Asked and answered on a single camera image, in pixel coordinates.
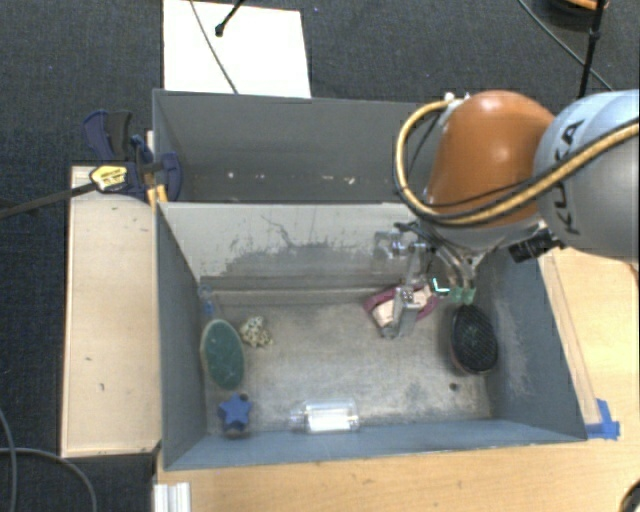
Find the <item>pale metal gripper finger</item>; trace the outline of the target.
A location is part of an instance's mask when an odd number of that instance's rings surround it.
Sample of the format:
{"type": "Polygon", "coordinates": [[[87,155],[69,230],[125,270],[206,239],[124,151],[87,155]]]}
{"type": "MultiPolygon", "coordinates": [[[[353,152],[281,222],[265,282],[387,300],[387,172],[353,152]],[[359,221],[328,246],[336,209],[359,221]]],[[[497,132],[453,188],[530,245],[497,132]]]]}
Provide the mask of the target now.
{"type": "Polygon", "coordinates": [[[398,338],[400,336],[401,303],[392,299],[380,305],[380,323],[383,336],[398,338]]]}
{"type": "Polygon", "coordinates": [[[415,300],[412,288],[401,287],[398,292],[399,306],[397,314],[398,335],[409,336],[415,326],[419,304],[415,300]]]}

